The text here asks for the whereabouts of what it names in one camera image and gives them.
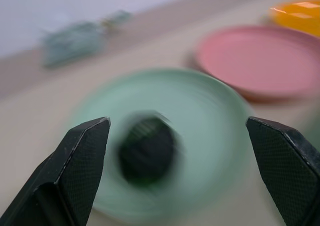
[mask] yellow plate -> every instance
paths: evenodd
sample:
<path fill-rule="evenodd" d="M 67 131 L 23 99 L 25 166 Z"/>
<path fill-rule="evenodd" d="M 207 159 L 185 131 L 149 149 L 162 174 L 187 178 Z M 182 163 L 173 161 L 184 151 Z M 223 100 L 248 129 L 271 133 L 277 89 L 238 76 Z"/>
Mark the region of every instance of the yellow plate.
<path fill-rule="evenodd" d="M 271 18 L 281 26 L 320 37 L 320 0 L 296 0 L 271 8 Z"/>

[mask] green plate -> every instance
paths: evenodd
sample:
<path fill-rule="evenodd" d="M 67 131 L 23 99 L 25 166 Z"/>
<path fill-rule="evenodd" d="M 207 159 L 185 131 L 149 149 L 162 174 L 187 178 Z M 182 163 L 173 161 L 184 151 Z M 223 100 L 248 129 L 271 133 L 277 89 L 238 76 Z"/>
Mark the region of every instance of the green plate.
<path fill-rule="evenodd" d="M 157 111 L 181 144 L 165 185 L 135 188 L 122 177 L 115 146 L 128 117 Z M 193 70 L 158 69 L 125 76 L 89 97 L 72 123 L 110 117 L 103 174 L 93 206 L 114 219 L 144 223 L 187 213 L 212 201 L 243 171 L 250 138 L 247 103 L 229 86 Z"/>

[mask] pink plate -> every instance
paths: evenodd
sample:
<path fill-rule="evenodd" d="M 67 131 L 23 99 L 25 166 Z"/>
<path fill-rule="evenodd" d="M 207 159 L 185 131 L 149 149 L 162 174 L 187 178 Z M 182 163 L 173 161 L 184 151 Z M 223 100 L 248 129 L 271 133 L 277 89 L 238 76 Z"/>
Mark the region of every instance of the pink plate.
<path fill-rule="evenodd" d="M 320 88 L 320 40 L 292 29 L 243 26 L 207 36 L 197 60 L 245 97 L 309 96 Z"/>

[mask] black object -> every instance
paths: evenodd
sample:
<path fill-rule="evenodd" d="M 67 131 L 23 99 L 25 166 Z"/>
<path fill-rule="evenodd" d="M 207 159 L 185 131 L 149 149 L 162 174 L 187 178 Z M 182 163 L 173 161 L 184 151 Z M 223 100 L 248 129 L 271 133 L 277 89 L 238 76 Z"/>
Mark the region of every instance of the black object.
<path fill-rule="evenodd" d="M 140 118 L 118 148 L 123 177 L 136 186 L 149 186 L 169 172 L 176 155 L 172 129 L 157 116 Z"/>
<path fill-rule="evenodd" d="M 85 226 L 100 183 L 110 121 L 70 129 L 32 173 L 0 226 Z"/>
<path fill-rule="evenodd" d="M 294 128 L 250 117 L 263 182 L 287 226 L 320 226 L 320 153 Z"/>

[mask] white wall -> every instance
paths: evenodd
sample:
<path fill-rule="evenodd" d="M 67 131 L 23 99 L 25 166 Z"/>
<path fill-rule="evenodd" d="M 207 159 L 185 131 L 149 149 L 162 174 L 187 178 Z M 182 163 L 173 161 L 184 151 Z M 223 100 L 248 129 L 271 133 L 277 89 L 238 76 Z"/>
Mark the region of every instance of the white wall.
<path fill-rule="evenodd" d="M 141 12 L 174 0 L 0 0 L 0 57 L 37 44 L 41 28 L 97 20 L 117 10 Z"/>

